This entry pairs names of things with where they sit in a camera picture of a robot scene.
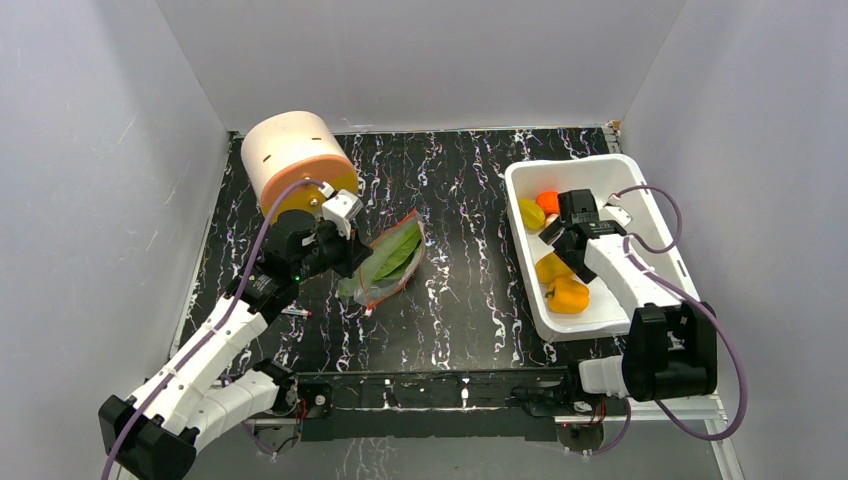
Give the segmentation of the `clear zip bag orange zipper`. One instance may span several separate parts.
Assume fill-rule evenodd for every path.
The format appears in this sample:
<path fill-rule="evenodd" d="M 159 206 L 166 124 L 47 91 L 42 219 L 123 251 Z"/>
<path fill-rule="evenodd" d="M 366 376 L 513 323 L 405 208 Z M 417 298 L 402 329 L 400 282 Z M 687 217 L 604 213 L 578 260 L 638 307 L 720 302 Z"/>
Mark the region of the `clear zip bag orange zipper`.
<path fill-rule="evenodd" d="M 373 244 L 373 253 L 354 272 L 342 278 L 336 296 L 373 310 L 390 296 L 401 291 L 418 269 L 425 254 L 425 231 L 422 216 L 412 210 Z"/>

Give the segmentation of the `green leafy vegetable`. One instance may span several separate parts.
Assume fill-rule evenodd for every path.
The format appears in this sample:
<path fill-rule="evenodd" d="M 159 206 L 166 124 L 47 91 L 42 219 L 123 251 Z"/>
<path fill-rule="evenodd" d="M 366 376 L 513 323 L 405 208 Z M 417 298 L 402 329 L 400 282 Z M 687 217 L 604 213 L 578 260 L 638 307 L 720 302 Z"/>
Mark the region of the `green leafy vegetable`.
<path fill-rule="evenodd" d="M 388 257 L 381 263 L 372 280 L 374 282 L 393 281 L 403 277 L 409 265 L 413 263 L 422 237 L 421 229 L 417 224 L 408 226 L 402 232 L 402 236 L 397 237 L 396 244 L 389 249 Z"/>

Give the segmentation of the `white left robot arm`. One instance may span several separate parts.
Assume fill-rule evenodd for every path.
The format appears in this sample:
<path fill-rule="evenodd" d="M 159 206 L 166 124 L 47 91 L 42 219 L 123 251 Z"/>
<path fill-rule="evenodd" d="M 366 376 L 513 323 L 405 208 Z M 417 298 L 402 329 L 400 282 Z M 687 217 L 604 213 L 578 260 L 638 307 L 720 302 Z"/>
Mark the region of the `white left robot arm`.
<path fill-rule="evenodd" d="M 293 375 L 269 360 L 220 389 L 213 385 L 296 300 L 305 280 L 328 270 L 352 276 L 371 253 L 359 237 L 361 218 L 290 210 L 262 225 L 244 269 L 195 334 L 132 394 L 101 405 L 102 478 L 120 465 L 136 479 L 182 479 L 200 451 L 249 417 L 294 411 Z"/>

